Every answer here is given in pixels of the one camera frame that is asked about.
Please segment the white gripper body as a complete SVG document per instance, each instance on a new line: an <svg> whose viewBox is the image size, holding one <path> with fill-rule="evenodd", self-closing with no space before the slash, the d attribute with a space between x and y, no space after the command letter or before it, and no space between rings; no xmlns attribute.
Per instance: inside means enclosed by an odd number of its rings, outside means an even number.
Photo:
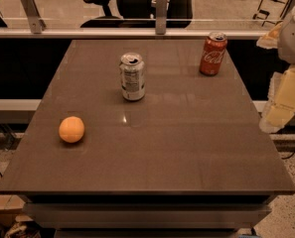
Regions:
<svg viewBox="0 0 295 238"><path fill-rule="evenodd" d="M295 64L295 5L283 20L278 39L278 55L282 60Z"/></svg>

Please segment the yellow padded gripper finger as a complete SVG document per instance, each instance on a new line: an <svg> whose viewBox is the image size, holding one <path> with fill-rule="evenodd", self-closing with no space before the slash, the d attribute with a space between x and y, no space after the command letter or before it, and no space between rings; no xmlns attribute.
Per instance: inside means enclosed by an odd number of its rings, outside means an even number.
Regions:
<svg viewBox="0 0 295 238"><path fill-rule="evenodd" d="M277 49L281 27L281 23L275 25L267 34L263 35L257 40L256 45L267 50Z"/></svg>
<svg viewBox="0 0 295 238"><path fill-rule="evenodd" d="M283 73L273 73L259 128L265 133L276 133L283 129L294 115L295 64L291 64Z"/></svg>

